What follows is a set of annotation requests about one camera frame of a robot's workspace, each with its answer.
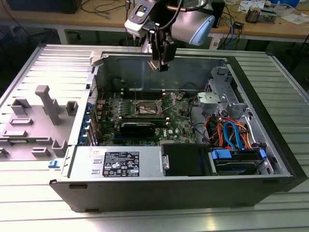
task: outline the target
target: computer case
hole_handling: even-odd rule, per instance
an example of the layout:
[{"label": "computer case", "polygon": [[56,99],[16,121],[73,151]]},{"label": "computer case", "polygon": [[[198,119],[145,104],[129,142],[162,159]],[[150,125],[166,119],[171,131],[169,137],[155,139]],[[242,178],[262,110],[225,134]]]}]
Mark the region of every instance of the computer case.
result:
[{"label": "computer case", "polygon": [[7,0],[12,11],[38,11],[74,14],[82,0]]}]

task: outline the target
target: cable on table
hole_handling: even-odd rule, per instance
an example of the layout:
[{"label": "cable on table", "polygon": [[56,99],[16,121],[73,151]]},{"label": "cable on table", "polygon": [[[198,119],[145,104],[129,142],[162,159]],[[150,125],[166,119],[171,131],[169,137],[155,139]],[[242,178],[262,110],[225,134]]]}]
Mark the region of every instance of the cable on table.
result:
[{"label": "cable on table", "polygon": [[91,0],[87,0],[87,1],[85,1],[85,2],[82,3],[81,9],[82,9],[83,11],[88,12],[88,13],[104,13],[104,12],[112,11],[112,10],[115,10],[115,9],[118,9],[118,8],[120,8],[120,7],[124,7],[124,6],[125,6],[125,5],[121,5],[121,6],[117,6],[117,7],[114,7],[114,8],[108,9],[108,10],[104,10],[104,11],[89,11],[89,10],[86,10],[86,9],[84,8],[84,5],[85,5],[86,3],[88,3],[88,2],[90,2],[90,1],[91,1]]}]

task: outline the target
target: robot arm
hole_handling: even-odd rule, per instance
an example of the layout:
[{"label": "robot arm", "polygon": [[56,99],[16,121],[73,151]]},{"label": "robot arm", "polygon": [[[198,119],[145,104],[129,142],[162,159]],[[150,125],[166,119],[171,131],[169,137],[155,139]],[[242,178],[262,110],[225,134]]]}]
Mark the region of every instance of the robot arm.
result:
[{"label": "robot arm", "polygon": [[200,6],[183,8],[183,0],[141,0],[125,23],[134,37],[145,40],[143,51],[151,52],[149,65],[153,70],[167,71],[174,60],[177,45],[174,39],[202,45],[212,28],[215,17]]}]

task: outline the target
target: small electronic device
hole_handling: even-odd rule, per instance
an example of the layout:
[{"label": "small electronic device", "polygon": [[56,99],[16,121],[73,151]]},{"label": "small electronic device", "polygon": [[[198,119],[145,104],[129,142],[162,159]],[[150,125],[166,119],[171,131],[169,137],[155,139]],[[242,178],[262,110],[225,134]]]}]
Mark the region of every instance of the small electronic device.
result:
[{"label": "small electronic device", "polygon": [[39,11],[74,14],[82,0],[7,0],[12,11]]},{"label": "small electronic device", "polygon": [[225,6],[224,0],[212,0],[211,3],[213,12],[212,15],[215,17],[213,28],[218,28],[221,20],[222,12]]},{"label": "small electronic device", "polygon": [[242,30],[243,29],[243,23],[240,23],[238,21],[236,21],[234,24],[233,24],[233,27],[234,29],[238,29],[238,30]]}]

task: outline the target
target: workbench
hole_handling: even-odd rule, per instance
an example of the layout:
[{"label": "workbench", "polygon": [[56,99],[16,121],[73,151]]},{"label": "workbench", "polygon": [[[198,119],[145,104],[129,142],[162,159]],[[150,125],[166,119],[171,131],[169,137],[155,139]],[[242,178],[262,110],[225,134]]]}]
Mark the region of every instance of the workbench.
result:
[{"label": "workbench", "polygon": [[[91,73],[92,51],[139,52],[138,48],[46,45],[35,49],[0,99],[0,130],[10,120],[16,97],[29,99],[37,85],[49,85],[59,104],[81,100]],[[309,97],[274,56],[264,52],[178,49],[177,55],[234,56],[309,175]],[[42,104],[34,97],[31,104]],[[309,230],[309,180],[273,194],[255,207],[170,211],[75,213],[48,185],[60,169],[49,161],[0,162],[1,231],[246,231]]]},{"label": "workbench", "polygon": [[[106,6],[106,9],[124,5],[124,2],[124,0],[116,1],[112,5]],[[238,7],[237,5],[228,6],[235,20],[245,24],[240,36],[241,39],[302,43],[308,35],[309,23],[296,25],[279,17],[274,24],[261,22],[256,24],[246,23],[245,13],[239,14],[239,12],[237,12]],[[110,19],[106,19],[94,13],[85,12],[81,9],[73,15],[11,11],[8,5],[6,8],[24,27],[56,29],[62,44],[69,43],[65,30],[125,31],[124,22],[126,13],[124,7],[110,11]],[[84,8],[93,11],[91,3],[85,4]],[[2,5],[0,5],[0,25],[17,26],[7,15]],[[210,49],[217,49],[219,40],[225,37],[228,32],[229,28],[227,24],[224,20],[221,20],[219,27],[212,29],[209,34],[209,37],[212,37]]]}]

